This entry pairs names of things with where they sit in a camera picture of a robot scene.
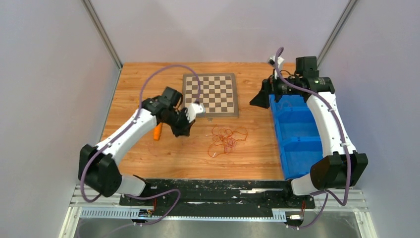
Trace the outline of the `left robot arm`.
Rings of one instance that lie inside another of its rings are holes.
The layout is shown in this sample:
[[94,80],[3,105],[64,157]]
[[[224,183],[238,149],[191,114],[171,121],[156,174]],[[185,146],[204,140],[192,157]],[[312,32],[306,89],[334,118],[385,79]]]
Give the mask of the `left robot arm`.
[[162,95],[145,99],[134,114],[110,137],[80,150],[78,178],[81,190],[84,186],[99,195],[110,197],[116,193],[132,195],[139,205],[150,202],[152,193],[146,183],[134,175],[123,175],[118,168],[127,152],[149,131],[160,123],[170,126],[176,136],[189,136],[196,116],[205,112],[199,102],[178,109],[182,93],[166,87]]

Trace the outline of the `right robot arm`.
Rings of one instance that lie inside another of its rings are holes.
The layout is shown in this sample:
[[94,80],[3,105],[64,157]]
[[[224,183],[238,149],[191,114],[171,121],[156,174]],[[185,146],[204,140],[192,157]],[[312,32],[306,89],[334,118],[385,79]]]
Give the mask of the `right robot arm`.
[[296,70],[285,79],[279,65],[281,57],[273,56],[268,63],[273,74],[262,81],[251,106],[268,109],[270,97],[279,101],[283,96],[300,96],[309,107],[320,135],[323,158],[311,166],[308,175],[291,180],[291,188],[283,192],[284,203],[295,207],[303,195],[316,194],[330,188],[343,188],[348,193],[368,165],[365,153],[357,152],[341,120],[336,105],[335,89],[329,77],[320,77],[315,56],[296,58]]

